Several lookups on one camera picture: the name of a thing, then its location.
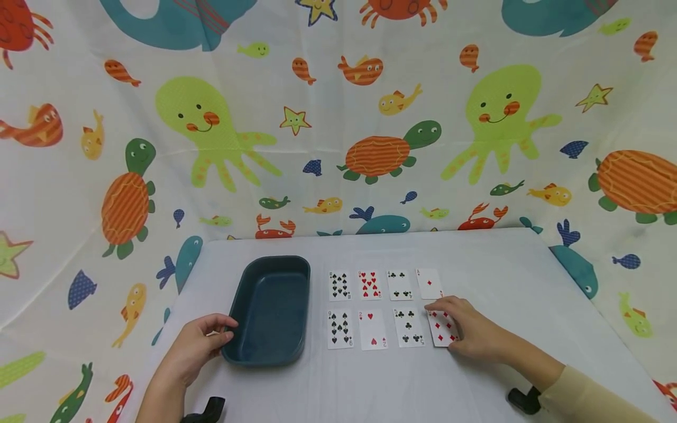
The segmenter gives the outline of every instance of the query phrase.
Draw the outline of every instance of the dark blue plastic tray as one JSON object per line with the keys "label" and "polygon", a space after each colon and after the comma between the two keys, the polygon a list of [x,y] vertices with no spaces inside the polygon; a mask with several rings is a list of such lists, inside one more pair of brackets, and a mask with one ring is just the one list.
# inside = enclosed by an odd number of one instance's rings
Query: dark blue plastic tray
{"label": "dark blue plastic tray", "polygon": [[240,324],[221,348],[229,363],[244,367],[286,365],[305,343],[310,265],[303,257],[261,257],[240,279],[230,315]]}

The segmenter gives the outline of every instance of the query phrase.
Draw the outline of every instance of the right hand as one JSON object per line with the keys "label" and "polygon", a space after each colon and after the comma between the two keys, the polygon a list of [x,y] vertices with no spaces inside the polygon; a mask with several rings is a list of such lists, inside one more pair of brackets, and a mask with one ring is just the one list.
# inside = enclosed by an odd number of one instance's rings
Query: right hand
{"label": "right hand", "polygon": [[449,344],[449,351],[472,359],[504,363],[511,346],[521,338],[501,328],[475,310],[464,298],[445,296],[425,306],[428,311],[445,311],[452,316],[463,332],[463,339]]}

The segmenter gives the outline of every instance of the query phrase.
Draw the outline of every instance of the green octopus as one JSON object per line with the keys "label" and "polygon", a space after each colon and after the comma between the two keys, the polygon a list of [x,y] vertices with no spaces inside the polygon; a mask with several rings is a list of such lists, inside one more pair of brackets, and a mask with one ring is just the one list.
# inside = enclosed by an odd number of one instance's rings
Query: green octopus
{"label": "green octopus", "polygon": [[510,166],[510,149],[519,145],[530,160],[538,158],[531,134],[542,127],[553,127],[562,121],[558,114],[548,114],[527,122],[527,114],[541,90],[541,74],[526,64],[506,66],[479,81],[468,98],[466,118],[475,132],[475,140],[451,161],[442,172],[447,181],[470,160],[477,161],[468,180],[476,184],[482,176],[490,152],[496,155],[501,173]]}
{"label": "green octopus", "polygon": [[225,161],[230,161],[256,186],[259,178],[242,161],[245,154],[275,176],[282,172],[254,151],[254,146],[272,146],[277,140],[261,132],[235,132],[225,98],[202,79],[179,76],[167,81],[155,95],[155,107],[162,121],[195,143],[198,158],[193,164],[193,186],[202,188],[207,170],[215,165],[223,186],[237,189]]}

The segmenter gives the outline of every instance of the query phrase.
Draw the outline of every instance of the orange striped turtle shell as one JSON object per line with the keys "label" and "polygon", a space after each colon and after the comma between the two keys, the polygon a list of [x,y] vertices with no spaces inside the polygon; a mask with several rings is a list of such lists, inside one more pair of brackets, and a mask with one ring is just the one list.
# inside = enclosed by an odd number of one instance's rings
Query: orange striped turtle shell
{"label": "orange striped turtle shell", "polygon": [[108,188],[101,207],[102,229],[109,243],[121,245],[134,238],[148,217],[148,188],[141,175],[128,172]]}
{"label": "orange striped turtle shell", "polygon": [[677,210],[677,165],[651,153],[618,150],[597,170],[604,194],[635,213]]}
{"label": "orange striped turtle shell", "polygon": [[397,169],[409,157],[409,144],[400,138],[368,137],[350,147],[345,155],[348,168],[367,177]]}

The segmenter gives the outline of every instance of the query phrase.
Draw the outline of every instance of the red crab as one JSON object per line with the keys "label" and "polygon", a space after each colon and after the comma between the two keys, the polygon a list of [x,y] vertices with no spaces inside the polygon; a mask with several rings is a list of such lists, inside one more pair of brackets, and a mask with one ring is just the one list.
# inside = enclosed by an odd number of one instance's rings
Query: red crab
{"label": "red crab", "polygon": [[265,225],[268,222],[270,222],[269,217],[262,217],[261,213],[259,213],[259,215],[256,216],[256,223],[259,230],[254,235],[254,238],[258,240],[267,240],[269,238],[291,238],[292,235],[294,235],[294,231],[296,231],[296,223],[292,221],[287,221],[287,223],[280,221],[280,226],[291,232],[270,231],[268,229],[266,229],[265,231],[261,230],[261,226]]}
{"label": "red crab", "polygon": [[33,19],[39,20],[46,27],[54,29],[51,22],[39,14],[31,13],[26,0],[6,0],[3,3],[2,13],[0,14],[0,49],[2,49],[2,58],[9,69],[14,69],[9,60],[9,50],[24,51],[36,39],[43,45],[45,50],[49,50],[49,45],[43,37],[51,44],[54,39],[46,30],[37,26]]}
{"label": "red crab", "polygon": [[508,212],[508,206],[505,206],[503,210],[498,210],[497,207],[494,209],[494,216],[496,216],[498,219],[491,220],[488,217],[480,217],[478,219],[473,219],[473,216],[482,213],[484,209],[487,207],[489,207],[489,203],[487,203],[486,205],[484,205],[484,203],[480,203],[479,206],[473,209],[473,213],[468,218],[468,221],[461,223],[461,226],[458,227],[458,230],[467,231],[469,229],[491,229]]}
{"label": "red crab", "polygon": [[[439,0],[439,4],[442,6],[442,10],[447,9],[447,0]],[[433,23],[437,20],[437,10],[431,5],[431,0],[368,0],[367,4],[362,6],[359,12],[362,14],[368,9],[369,11],[362,18],[362,25],[366,25],[369,18],[373,15],[372,28],[376,26],[376,19],[379,16],[383,16],[386,19],[403,20],[419,15],[421,26],[425,26],[428,18],[423,13],[423,9],[428,9]]]}

